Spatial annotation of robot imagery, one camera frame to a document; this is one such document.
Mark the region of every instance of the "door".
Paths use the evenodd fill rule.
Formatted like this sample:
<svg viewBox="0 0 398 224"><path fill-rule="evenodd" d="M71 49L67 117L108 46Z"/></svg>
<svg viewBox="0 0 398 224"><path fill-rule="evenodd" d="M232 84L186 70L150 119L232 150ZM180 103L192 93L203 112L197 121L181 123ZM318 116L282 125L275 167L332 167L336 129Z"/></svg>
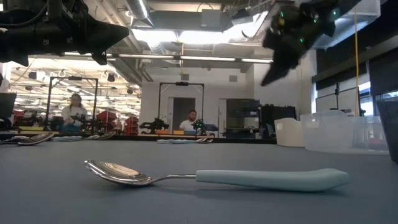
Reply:
<svg viewBox="0 0 398 224"><path fill-rule="evenodd" d="M173 118L172 127L173 130L180 129L180 124L182 121L188 119L189 111L195 109L195 98L174 98L173 103Z"/></svg>

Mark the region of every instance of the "light blue spoon handle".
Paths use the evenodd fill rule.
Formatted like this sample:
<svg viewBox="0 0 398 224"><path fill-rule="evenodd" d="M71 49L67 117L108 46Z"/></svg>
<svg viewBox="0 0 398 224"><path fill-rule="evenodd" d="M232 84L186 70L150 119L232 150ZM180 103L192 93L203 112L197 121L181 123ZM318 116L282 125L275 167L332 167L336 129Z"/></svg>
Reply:
<svg viewBox="0 0 398 224"><path fill-rule="evenodd" d="M198 170L196 181L272 190L320 192L348 184L347 173L336 169L305 172Z"/></svg>

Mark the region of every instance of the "table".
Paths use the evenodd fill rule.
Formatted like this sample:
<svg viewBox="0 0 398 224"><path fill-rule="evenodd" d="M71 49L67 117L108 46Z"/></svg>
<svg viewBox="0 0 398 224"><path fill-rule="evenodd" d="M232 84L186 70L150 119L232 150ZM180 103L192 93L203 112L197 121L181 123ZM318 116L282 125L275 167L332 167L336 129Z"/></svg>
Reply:
<svg viewBox="0 0 398 224"><path fill-rule="evenodd" d="M165 180L123 187L83 161L114 162L160 177L199 169L312 170L350 174L317 194ZM168 145L140 141L45 142L0 147L0 223L398 223L398 165L268 144Z"/></svg>

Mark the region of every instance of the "black robotic arm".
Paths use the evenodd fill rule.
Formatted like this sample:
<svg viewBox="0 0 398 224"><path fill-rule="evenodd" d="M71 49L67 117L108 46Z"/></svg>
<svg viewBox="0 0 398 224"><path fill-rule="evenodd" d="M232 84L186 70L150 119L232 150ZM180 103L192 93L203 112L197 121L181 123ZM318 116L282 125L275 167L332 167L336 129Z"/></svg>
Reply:
<svg viewBox="0 0 398 224"><path fill-rule="evenodd" d="M285 77L323 35L333 36L335 21L361 0L311 0L299 6L281 6L271 19L262 46L274 50L273 63L263 78L266 86Z"/></svg>
<svg viewBox="0 0 398 224"><path fill-rule="evenodd" d="M100 22L83 0L3 0L0 62L28 66L28 55L91 53L106 65L105 50L129 35L127 27Z"/></svg>

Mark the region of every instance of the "yellow cable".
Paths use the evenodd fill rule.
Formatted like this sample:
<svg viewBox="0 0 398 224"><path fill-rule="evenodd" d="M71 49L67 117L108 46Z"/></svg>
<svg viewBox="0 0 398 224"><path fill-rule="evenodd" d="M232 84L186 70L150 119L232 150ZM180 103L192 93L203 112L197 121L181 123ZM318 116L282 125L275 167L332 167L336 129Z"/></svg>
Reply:
<svg viewBox="0 0 398 224"><path fill-rule="evenodd" d="M356 91L355 91L355 116L358 116L358 82L359 82L359 62L358 62L358 30L356 20L356 7L354 8L354 23L355 23L355 63L356 63Z"/></svg>

